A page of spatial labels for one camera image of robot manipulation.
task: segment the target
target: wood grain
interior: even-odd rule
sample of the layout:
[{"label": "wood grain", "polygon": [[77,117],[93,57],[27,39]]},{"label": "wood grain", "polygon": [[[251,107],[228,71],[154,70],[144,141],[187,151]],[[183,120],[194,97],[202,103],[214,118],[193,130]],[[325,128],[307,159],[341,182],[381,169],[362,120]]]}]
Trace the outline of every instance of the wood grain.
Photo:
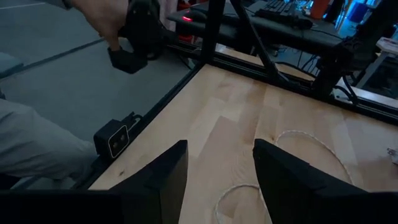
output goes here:
[{"label": "wood grain", "polygon": [[[188,182],[180,223],[216,223],[222,192],[257,184],[254,138],[274,142],[288,129],[311,133],[348,166],[358,187],[397,190],[398,168],[387,154],[398,147],[395,126],[205,65],[148,125],[91,189],[109,189],[136,173],[180,139],[188,139]],[[347,181],[338,161],[306,136],[289,135],[282,149]],[[220,205],[224,223],[270,223],[259,194],[238,189]]]},{"label": "wood grain", "polygon": [[[237,52],[237,51],[234,51],[234,50],[231,50],[231,49],[223,49],[221,51],[221,53],[224,53],[224,54],[227,54],[227,55],[231,55],[231,56],[234,56],[236,58],[240,58],[242,60],[246,60],[248,62],[256,63],[258,65],[262,65],[262,62],[261,62],[260,58],[253,57],[251,55],[247,55],[247,54],[244,54],[244,53],[241,53],[241,52]],[[287,73],[289,75],[294,75],[296,77],[303,78],[303,79],[306,79],[306,80],[314,81],[314,78],[306,75],[303,72],[297,71],[296,69],[294,69],[294,68],[292,68],[292,67],[290,67],[288,65],[276,64],[276,67],[277,67],[277,69],[280,72],[284,72],[284,73]],[[340,80],[338,82],[338,85],[339,86],[345,86],[345,84],[343,83],[343,80]],[[387,105],[387,106],[398,108],[398,100],[396,100],[396,99],[392,99],[392,98],[388,98],[386,96],[378,95],[376,93],[372,93],[370,91],[362,90],[362,89],[359,89],[359,88],[356,88],[356,87],[353,87],[353,86],[352,86],[352,89],[354,90],[355,94],[357,96],[359,96],[359,97],[362,97],[362,98],[367,99],[367,100],[375,101],[375,102],[378,102],[378,103],[382,103],[382,104]]]}]

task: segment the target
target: human hand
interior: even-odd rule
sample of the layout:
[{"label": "human hand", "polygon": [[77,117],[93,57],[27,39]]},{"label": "human hand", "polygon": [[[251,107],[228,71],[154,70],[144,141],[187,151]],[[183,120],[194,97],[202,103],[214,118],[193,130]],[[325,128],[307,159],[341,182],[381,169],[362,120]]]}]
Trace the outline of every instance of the human hand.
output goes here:
[{"label": "human hand", "polygon": [[126,22],[128,0],[71,0],[113,51],[119,50],[118,31]]}]

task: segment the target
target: wire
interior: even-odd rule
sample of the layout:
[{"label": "wire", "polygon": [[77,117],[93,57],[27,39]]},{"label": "wire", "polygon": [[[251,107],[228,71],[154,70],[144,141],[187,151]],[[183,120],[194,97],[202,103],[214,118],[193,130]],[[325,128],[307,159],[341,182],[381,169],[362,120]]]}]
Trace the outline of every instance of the wire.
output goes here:
[{"label": "wire", "polygon": [[306,74],[306,75],[308,75],[308,76],[310,76],[312,78],[316,78],[316,76],[314,74],[311,74],[311,73],[305,71],[304,69],[302,69],[300,67],[297,67],[295,65],[292,65],[290,63],[287,63],[287,62],[274,62],[274,63],[277,63],[279,65],[286,65],[286,66],[292,67],[292,68],[297,69],[298,71],[300,71],[300,72],[302,72],[302,73],[304,73],[304,74]]},{"label": "wire", "polygon": [[300,52],[300,57],[298,58],[297,66],[300,66],[301,56],[303,55],[303,51]]},{"label": "wire", "polygon": [[325,32],[325,31],[322,31],[322,30],[315,30],[315,29],[310,29],[311,31],[315,31],[315,32],[321,32],[321,33],[323,33],[323,34],[327,34],[327,35],[330,35],[330,36],[332,36],[332,37],[336,37],[336,38],[339,38],[340,40],[343,40],[343,38],[341,38],[341,37],[339,37],[339,36],[337,36],[337,35],[334,35],[334,34],[329,34],[328,32]]},{"label": "wire", "polygon": [[316,57],[317,57],[316,55],[312,55],[312,56],[310,57],[310,59],[307,60],[307,62],[305,62],[305,64],[304,64],[303,67],[301,67],[301,68],[304,69],[304,68],[308,65],[308,63],[310,63],[310,62],[311,62],[312,60],[314,60]]},{"label": "wire", "polygon": [[354,90],[351,88],[351,85],[347,81],[347,77],[344,75],[343,76],[343,82],[347,86],[348,91],[351,93],[351,96],[353,97],[354,101],[352,101],[354,104],[358,104],[358,97],[356,96],[356,93]]},{"label": "wire", "polygon": [[191,66],[189,66],[189,64],[184,61],[184,59],[181,57],[181,55],[177,54],[178,58],[180,59],[180,61],[189,69],[192,70]]},{"label": "wire", "polygon": [[127,117],[127,118],[130,119],[129,123],[131,123],[132,121],[134,121],[134,122],[132,123],[132,125],[130,126],[130,128],[127,129],[128,132],[130,132],[130,130],[131,130],[133,127],[135,127],[136,124],[137,124],[138,122],[142,121],[142,119],[143,119],[143,117],[142,117],[141,115],[138,115],[138,114],[136,114],[136,115],[134,115],[134,116],[132,116],[132,117],[129,116],[129,117]]},{"label": "wire", "polygon": [[337,89],[337,90],[341,90],[347,97],[348,97],[348,99],[352,102],[352,103],[354,103],[354,99],[353,99],[353,96],[344,88],[344,87],[342,87],[342,86],[335,86],[335,87],[333,87],[334,89]]},{"label": "wire", "polygon": [[[354,184],[354,180],[353,180],[353,178],[352,178],[350,172],[348,171],[347,167],[343,164],[343,162],[341,161],[341,159],[337,156],[336,152],[333,151],[329,146],[327,146],[327,145],[326,145],[325,143],[323,143],[321,140],[319,140],[317,137],[315,137],[315,136],[313,136],[313,135],[311,135],[311,134],[309,134],[309,133],[306,133],[305,131],[299,131],[299,130],[286,130],[286,131],[282,132],[282,133],[276,138],[275,143],[274,143],[275,146],[278,146],[278,141],[279,141],[279,139],[280,139],[281,137],[285,136],[286,134],[290,134],[290,133],[294,133],[294,134],[303,134],[304,136],[310,137],[311,139],[313,139],[313,140],[315,140],[316,142],[320,143],[324,148],[326,148],[327,150],[329,150],[329,152],[330,152],[332,155],[334,155],[334,157],[337,159],[337,161],[341,164],[341,166],[342,166],[343,169],[345,170],[345,172],[346,172],[346,174],[347,174],[347,176],[348,176],[348,179],[349,179],[349,181],[351,182],[351,184],[352,184],[352,185],[355,185],[355,184]],[[220,197],[220,198],[217,200],[217,202],[216,202],[216,206],[215,206],[215,215],[216,215],[216,219],[217,219],[217,223],[218,223],[218,224],[221,224],[221,223],[222,223],[221,217],[220,217],[220,213],[219,213],[219,211],[218,211],[218,207],[219,207],[219,205],[220,205],[220,202],[221,202],[231,191],[236,190],[236,189],[241,188],[241,187],[251,187],[251,188],[254,188],[254,189],[258,189],[259,194],[260,194],[260,198],[261,198],[261,201],[262,201],[262,204],[263,204],[264,208],[267,209],[266,201],[264,200],[264,197],[262,196],[262,192],[261,192],[260,186],[255,185],[255,184],[238,184],[238,185],[234,185],[234,186],[230,187],[229,189],[225,190],[225,191],[223,192],[223,194],[221,195],[221,197]]]}]

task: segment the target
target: red light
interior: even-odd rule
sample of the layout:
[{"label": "red light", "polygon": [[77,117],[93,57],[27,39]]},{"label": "red light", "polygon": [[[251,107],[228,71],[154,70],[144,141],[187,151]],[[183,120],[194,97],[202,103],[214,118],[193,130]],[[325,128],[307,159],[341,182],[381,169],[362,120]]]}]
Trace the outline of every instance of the red light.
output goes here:
[{"label": "red light", "polygon": [[183,17],[182,17],[182,20],[183,20],[183,21],[186,21],[186,22],[192,22],[192,19],[191,19],[191,18],[188,18],[188,17],[186,17],[186,16],[183,16]]}]

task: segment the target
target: white cable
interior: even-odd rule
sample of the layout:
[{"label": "white cable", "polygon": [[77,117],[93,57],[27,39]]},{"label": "white cable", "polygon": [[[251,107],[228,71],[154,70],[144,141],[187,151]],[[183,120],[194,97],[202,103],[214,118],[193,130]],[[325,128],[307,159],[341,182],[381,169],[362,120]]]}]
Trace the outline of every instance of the white cable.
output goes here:
[{"label": "white cable", "polygon": [[275,141],[274,144],[275,144],[276,146],[278,146],[278,141],[279,141],[279,139],[280,139],[282,136],[284,136],[284,135],[286,135],[286,134],[288,134],[288,133],[303,134],[303,135],[305,135],[305,136],[307,136],[307,137],[310,137],[310,138],[316,140],[316,141],[319,142],[323,147],[327,148],[327,149],[329,150],[329,152],[331,152],[331,153],[335,156],[335,158],[337,159],[337,161],[338,161],[338,162],[341,164],[341,166],[344,168],[344,171],[346,172],[346,174],[347,174],[347,176],[348,176],[349,181],[351,182],[351,184],[352,184],[352,185],[355,185],[355,184],[354,184],[354,180],[353,180],[353,178],[352,178],[350,172],[348,171],[347,167],[343,164],[343,162],[341,161],[341,159],[336,155],[336,153],[335,153],[329,146],[327,146],[325,143],[323,143],[321,140],[319,140],[317,137],[313,136],[312,134],[306,133],[305,131],[299,131],[299,130],[288,130],[288,131],[284,131],[284,132],[282,132],[282,134],[280,134],[280,135],[276,138],[276,141]]},{"label": "white cable", "polygon": [[[343,162],[342,162],[342,161],[340,160],[340,158],[336,155],[336,153],[335,153],[330,147],[328,147],[325,143],[323,143],[321,140],[319,140],[317,137],[315,137],[315,136],[313,136],[313,135],[311,135],[311,134],[309,134],[309,133],[306,133],[305,131],[287,130],[287,131],[282,132],[282,133],[276,138],[274,144],[275,144],[276,146],[278,146],[278,141],[279,141],[279,139],[280,139],[282,136],[284,136],[284,135],[286,135],[286,134],[288,134],[288,133],[303,134],[303,135],[305,135],[305,136],[308,136],[308,137],[310,137],[310,138],[316,140],[316,141],[319,142],[323,147],[327,148],[327,149],[336,157],[336,159],[338,160],[338,162],[343,166],[343,168],[344,168],[344,170],[345,170],[345,172],[346,172],[346,174],[347,174],[347,176],[348,176],[348,178],[349,178],[349,181],[351,182],[352,185],[354,185],[353,178],[352,178],[351,174],[349,173],[347,167],[343,164]],[[219,211],[218,211],[218,207],[219,207],[219,205],[220,205],[220,202],[221,202],[231,191],[236,190],[236,189],[238,189],[238,188],[240,188],[240,187],[251,187],[251,188],[258,189],[258,190],[259,190],[259,194],[260,194],[260,198],[261,198],[261,201],[262,201],[262,204],[263,204],[264,208],[267,209],[266,202],[265,202],[265,200],[264,200],[264,197],[262,196],[262,192],[261,192],[260,186],[255,185],[255,184],[238,184],[238,185],[234,185],[234,186],[230,187],[229,189],[227,189],[226,191],[224,191],[223,194],[221,195],[221,197],[220,197],[220,198],[217,200],[217,202],[216,202],[216,206],[215,206],[215,215],[216,215],[216,219],[217,219],[217,223],[218,223],[218,224],[221,224],[221,217],[220,217],[220,213],[219,213]]]}]

